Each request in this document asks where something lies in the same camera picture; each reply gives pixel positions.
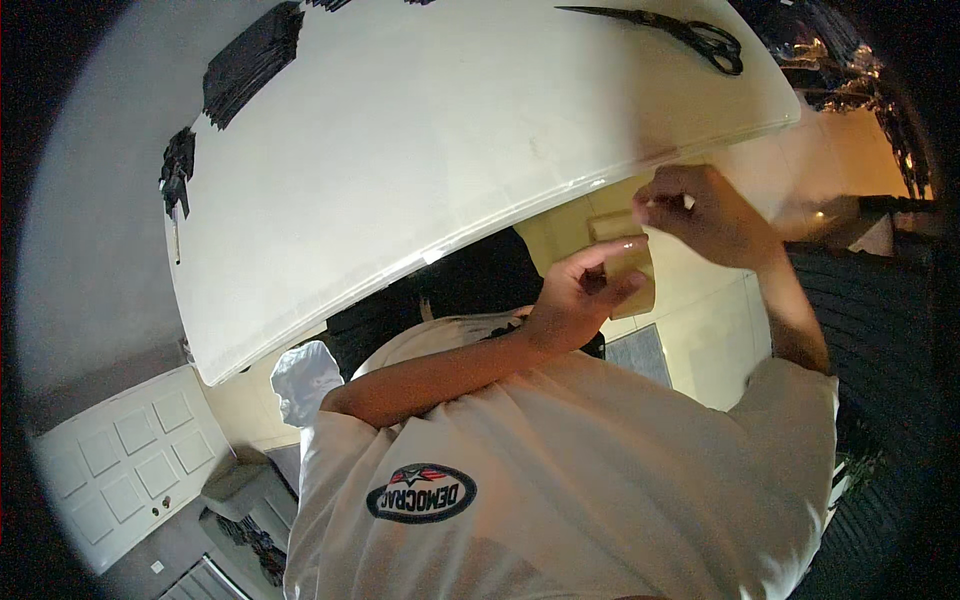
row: white door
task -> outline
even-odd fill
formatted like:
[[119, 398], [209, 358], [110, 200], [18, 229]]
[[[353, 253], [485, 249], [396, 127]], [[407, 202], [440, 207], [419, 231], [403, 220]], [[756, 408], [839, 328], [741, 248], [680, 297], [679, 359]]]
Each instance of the white door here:
[[104, 400], [34, 443], [60, 521], [99, 575], [230, 453], [192, 367]]

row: scissors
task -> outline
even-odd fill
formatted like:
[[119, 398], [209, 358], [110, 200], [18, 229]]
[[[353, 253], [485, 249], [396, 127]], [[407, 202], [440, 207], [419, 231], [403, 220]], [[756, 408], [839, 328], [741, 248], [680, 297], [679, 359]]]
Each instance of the scissors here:
[[663, 29], [710, 61], [721, 73], [743, 73], [740, 60], [740, 42], [730, 33], [703, 21], [681, 21], [670, 16], [648, 11], [624, 11], [599, 7], [555, 7], [562, 11], [599, 14], [615, 19], [624, 19], [637, 25], [649, 25]]

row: person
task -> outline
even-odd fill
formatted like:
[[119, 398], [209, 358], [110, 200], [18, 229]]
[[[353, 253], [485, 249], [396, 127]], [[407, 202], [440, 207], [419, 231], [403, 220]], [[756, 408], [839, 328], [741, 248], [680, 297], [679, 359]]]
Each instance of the person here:
[[287, 598], [785, 598], [799, 583], [836, 443], [820, 327], [777, 235], [716, 169], [662, 167], [634, 205], [756, 272], [774, 357], [739, 403], [712, 410], [577, 350], [644, 283], [598, 268], [646, 239], [576, 252], [505, 335], [489, 333], [516, 313], [418, 324], [324, 396], [302, 430]]

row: shirt logo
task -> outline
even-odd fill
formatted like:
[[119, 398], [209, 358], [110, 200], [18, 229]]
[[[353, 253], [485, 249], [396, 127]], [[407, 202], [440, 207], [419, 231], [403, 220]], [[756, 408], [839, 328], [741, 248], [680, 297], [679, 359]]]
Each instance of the shirt logo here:
[[414, 463], [398, 468], [390, 483], [368, 493], [367, 509], [376, 518], [398, 523], [435, 523], [462, 513], [476, 494], [477, 485], [466, 473]]

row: gray wall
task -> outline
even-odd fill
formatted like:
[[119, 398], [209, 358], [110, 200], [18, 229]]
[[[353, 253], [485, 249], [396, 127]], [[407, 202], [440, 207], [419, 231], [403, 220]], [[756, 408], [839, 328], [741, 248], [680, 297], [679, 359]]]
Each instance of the gray wall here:
[[35, 432], [183, 364], [156, 189], [163, 149], [200, 114], [206, 64], [275, 3], [137, 3], [78, 78], [18, 256], [17, 359]]

